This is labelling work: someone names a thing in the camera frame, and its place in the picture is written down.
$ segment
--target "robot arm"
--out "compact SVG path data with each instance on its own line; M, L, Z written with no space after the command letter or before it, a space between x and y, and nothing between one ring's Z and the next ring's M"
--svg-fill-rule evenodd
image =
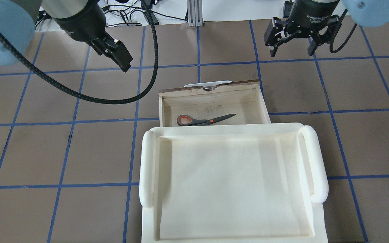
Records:
M270 48L270 55L274 57L280 45L294 38L312 38L307 49L310 56L318 46L330 44L330 52L336 53L346 44L355 30L357 23L362 26L381 26L389 22L389 0L342 0L347 8L341 17L334 15L339 0L295 0L284 4L283 18L274 17L264 34L265 45ZM349 10L356 24L352 28L346 41L336 50L333 50L335 36L341 27L344 15ZM319 32L327 27L323 34Z
M124 72L133 60L125 45L106 31L106 17L98 0L43 0L43 9L73 39L111 58Z

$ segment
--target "black cable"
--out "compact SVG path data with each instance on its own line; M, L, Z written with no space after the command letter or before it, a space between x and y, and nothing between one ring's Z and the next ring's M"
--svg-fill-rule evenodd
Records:
M142 10L139 10L139 9L135 9L135 10L133 10L133 11L131 11L130 12L130 20L132 20L133 18L132 18L132 15L135 13L135 12L141 12L141 13L143 13L144 14L144 12L142 11Z
M134 11L138 11L138 9L133 9L127 12L127 18L130 18L129 15L131 16L131 13Z
M145 5L145 0L140 0L142 5ZM123 100L106 100L106 99L100 99L100 98L94 98L90 97L84 94L81 94L77 91L74 91L72 89L67 88L66 86L60 84L53 78L49 77L47 74L39 70L36 66L34 66L31 62L29 62L17 49L1 34L0 32L0 42L3 44L5 48L7 48L22 64L24 64L29 70L31 70L34 74L37 74L40 78L44 79L49 84L55 86L56 88L60 89L63 92L66 92L69 95L72 95L74 97L77 97L82 100L96 102L96 103L102 103L102 104L126 104L134 102L142 97L144 97L153 87L153 84L157 77L157 70L159 66L159 50L158 50L158 43L157 43L157 33L156 28L153 23L153 18L151 17L150 11L147 10L147 14L145 15L147 17L148 23L151 25L151 31L153 33L153 41L154 41L154 68L153 68L153 75L151 76L151 81L148 84L148 86L145 88L144 91L142 91L140 94Z
M111 24L111 25L108 25L108 26L106 26L106 27L112 27L112 26L118 26L118 25L122 25L122 24L124 24L124 25L128 25L128 26L130 26L130 25L134 25L134 26L142 26L142 24L141 23L128 23L128 22L122 22L122 23L116 23L116 24Z
M115 13L119 13L119 11L118 10L116 10L116 9L111 9L111 10L107 10L106 12L104 12L104 14L112 14L112 15L115 15L115 16L118 16L118 17L121 17L121 15L120 14L115 14Z
M43 20L44 20L44 18L37 21L37 23L35 24L35 29L37 29L38 25L40 25L40 23L43 22Z
M103 7L102 9L106 9L106 8L113 7L113 6L129 7L129 8L141 9L141 10L145 10L145 9L146 9L146 7L143 8L143 7L135 7L135 6L128 6L128 5L121 5L121 4L111 4L111 5L108 5L108 6ZM162 14L162 13L159 13L159 12L156 12L156 11L152 11L151 9L150 9L149 11L151 11L151 12L153 12L153 13L155 13L155 14L164 16L164 17L168 17L168 18L173 18L173 19L176 19L176 20L183 20L183 21L185 21L185 19L178 18L178 17L174 17L174 16L165 15L165 14Z
M340 18L338 19L339 20L339 23L341 25L345 15L347 13L347 9L345 9L343 11L343 14L341 14ZM331 37L331 41L330 41L330 52L331 53L337 53L339 52L342 48L344 48L344 46L347 44L348 40L351 38L352 34L354 33L355 31L355 28L357 27L357 24L354 24L354 26L352 27L351 29L351 32L349 33L349 35L346 37L346 40L344 40L343 44L337 48L336 50L333 49L333 44L334 44L334 40L335 40L335 37L337 36L337 33L339 31L340 28L335 28L333 34L332 34L332 37Z
M128 26L128 23L125 21L125 17L124 17L124 14L123 14L124 11L120 10L118 11L119 15L121 16L122 20L124 21L124 23Z
M162 13L159 13L159 12L156 12L156 11L152 11L151 12L155 13L155 14L158 14L158 15L161 15L161 16L164 16L164 17L168 17L168 18L173 18L173 19L176 19L176 20L183 20L185 21L184 19L182 18L178 18L178 17L174 17L174 16L169 16L169 15L165 15L165 14L162 14Z
M118 12L119 12L119 15L121 16L121 18L124 20L124 22L125 22L125 18L127 18L127 20L128 20L127 13L124 10L120 9Z
M127 11L127 10L131 9L132 7L134 7L134 5L135 5L137 2L139 2L139 0L136 0L136 2L134 2L134 3L131 4L131 7L128 7L128 8L126 8L126 9L124 9L124 11Z

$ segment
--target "drawer handle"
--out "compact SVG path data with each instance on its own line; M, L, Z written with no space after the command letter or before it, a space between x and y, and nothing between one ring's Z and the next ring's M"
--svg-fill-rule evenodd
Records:
M142 154L140 156L139 199L143 207L149 209L154 205L153 199L153 169L155 159L156 134L147 131L142 139Z
M328 196L328 180L318 135L311 126L302 126L298 129L297 134L306 142L310 170L312 171L314 193L310 195L310 199L313 203L323 203Z
M232 83L232 81L222 80L222 81L214 81L214 82L208 82L208 83L191 83L191 84L185 85L184 88L202 86L205 91L212 91L217 87L217 85L223 84L223 83Z

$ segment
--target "scissor handle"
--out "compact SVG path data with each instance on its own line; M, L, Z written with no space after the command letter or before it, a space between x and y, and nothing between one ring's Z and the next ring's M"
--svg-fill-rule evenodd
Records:
M187 119L188 123L183 123L182 122L183 119ZM202 123L204 123L206 121L207 120L196 120L196 119L193 119L189 115L180 115L176 119L176 123L178 123L179 126L194 126L194 125L202 124Z

